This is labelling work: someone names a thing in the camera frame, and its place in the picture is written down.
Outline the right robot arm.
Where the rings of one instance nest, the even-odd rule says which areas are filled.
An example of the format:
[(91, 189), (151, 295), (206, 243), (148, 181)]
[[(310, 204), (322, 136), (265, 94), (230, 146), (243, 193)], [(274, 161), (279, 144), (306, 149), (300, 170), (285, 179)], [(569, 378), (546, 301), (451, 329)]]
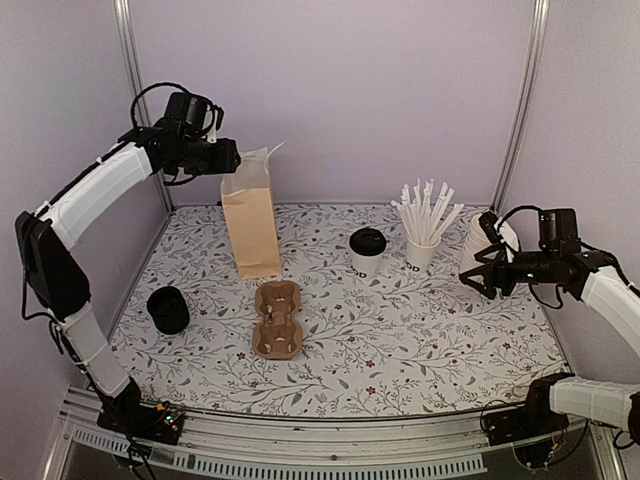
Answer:
[(564, 350), (576, 372), (546, 374), (526, 387), (520, 407), (487, 413), (481, 427), (492, 445), (560, 431), (571, 417), (620, 429), (639, 442), (639, 289), (610, 252), (580, 238), (571, 208), (534, 207), (538, 246), (524, 251), (506, 218), (482, 213), (474, 226), (488, 241), (475, 268), (460, 281), (488, 299), (511, 295), (519, 285), (548, 285), (577, 301), (556, 312)]

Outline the black cup lid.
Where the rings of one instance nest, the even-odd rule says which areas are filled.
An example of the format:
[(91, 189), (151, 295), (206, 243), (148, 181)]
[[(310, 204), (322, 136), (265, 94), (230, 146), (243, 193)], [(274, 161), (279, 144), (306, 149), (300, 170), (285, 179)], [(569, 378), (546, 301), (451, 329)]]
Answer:
[(387, 240), (384, 234), (371, 227), (361, 228), (351, 234), (349, 247), (353, 253), (371, 257), (381, 255), (386, 250)]

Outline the brown paper bag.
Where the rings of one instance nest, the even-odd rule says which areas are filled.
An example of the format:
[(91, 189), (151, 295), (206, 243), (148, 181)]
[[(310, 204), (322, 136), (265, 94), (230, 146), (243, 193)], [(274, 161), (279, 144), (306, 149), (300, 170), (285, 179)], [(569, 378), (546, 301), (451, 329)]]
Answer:
[(243, 280), (282, 275), (269, 160), (263, 147), (240, 155), (241, 164), (223, 176), (221, 202), (238, 273)]

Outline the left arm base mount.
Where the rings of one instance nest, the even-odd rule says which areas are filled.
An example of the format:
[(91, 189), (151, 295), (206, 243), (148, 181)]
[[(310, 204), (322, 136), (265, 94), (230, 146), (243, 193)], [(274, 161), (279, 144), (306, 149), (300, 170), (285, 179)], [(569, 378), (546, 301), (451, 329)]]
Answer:
[(184, 425), (184, 411), (169, 401), (154, 406), (141, 403), (141, 391), (129, 378), (124, 390), (115, 397), (106, 395), (99, 387), (94, 390), (101, 402), (97, 425), (134, 439), (177, 445)]

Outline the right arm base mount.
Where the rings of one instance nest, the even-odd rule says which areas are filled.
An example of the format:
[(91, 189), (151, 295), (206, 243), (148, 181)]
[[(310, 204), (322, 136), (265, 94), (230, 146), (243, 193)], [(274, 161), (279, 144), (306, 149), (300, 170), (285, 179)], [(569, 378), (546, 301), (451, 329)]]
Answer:
[(560, 380), (574, 377), (574, 373), (560, 372), (534, 380), (528, 387), (524, 405), (508, 410), (480, 415), (480, 428), (491, 446), (532, 439), (560, 431), (559, 440), (551, 440), (542, 447), (523, 447), (516, 459), (525, 467), (539, 469), (560, 463), (559, 451), (566, 445), (564, 436), (570, 425), (567, 414), (556, 413), (550, 407), (551, 387)]

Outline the white paper coffee cup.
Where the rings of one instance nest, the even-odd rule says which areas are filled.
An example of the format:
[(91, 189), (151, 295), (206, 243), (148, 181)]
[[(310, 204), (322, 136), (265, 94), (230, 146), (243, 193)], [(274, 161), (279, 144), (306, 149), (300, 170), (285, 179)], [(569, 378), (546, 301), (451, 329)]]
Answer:
[(383, 255), (362, 255), (350, 252), (352, 269), (359, 279), (373, 279), (381, 265)]

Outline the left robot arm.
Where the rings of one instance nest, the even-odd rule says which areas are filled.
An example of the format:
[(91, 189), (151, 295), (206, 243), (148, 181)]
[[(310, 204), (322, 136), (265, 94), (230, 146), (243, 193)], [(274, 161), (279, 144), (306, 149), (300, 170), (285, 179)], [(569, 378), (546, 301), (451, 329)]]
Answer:
[(128, 434), (148, 426), (136, 382), (108, 344), (91, 305), (87, 275), (73, 251), (86, 231), (133, 187), (163, 172), (233, 173), (241, 158), (235, 141), (217, 138), (224, 110), (208, 98), (177, 89), (151, 126), (137, 121), (116, 143), (34, 212), (15, 221), (23, 289), (32, 291), (51, 335), (99, 395), (111, 419)]

